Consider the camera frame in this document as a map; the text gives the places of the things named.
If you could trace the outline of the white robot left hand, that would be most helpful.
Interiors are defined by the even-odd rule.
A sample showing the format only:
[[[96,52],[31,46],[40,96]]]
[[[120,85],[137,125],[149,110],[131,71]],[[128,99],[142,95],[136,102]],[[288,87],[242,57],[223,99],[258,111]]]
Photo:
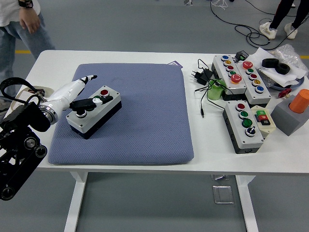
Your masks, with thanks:
[[[76,100],[86,84],[95,78],[97,78],[96,75],[88,75],[63,85],[47,98],[45,102],[41,103],[39,109],[46,117],[50,118],[50,121],[56,122],[62,112],[67,109],[72,109],[78,116],[83,117],[84,111],[90,111],[100,105],[111,102],[113,97],[108,95],[106,90],[97,97]]]

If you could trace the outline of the person's hand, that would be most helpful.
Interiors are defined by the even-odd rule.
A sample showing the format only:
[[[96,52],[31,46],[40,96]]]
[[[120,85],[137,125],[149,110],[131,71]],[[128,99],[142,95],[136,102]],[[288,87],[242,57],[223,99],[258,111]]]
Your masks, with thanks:
[[[19,22],[22,29],[27,29],[30,34],[35,33],[40,27],[40,19],[33,8],[19,10]]]

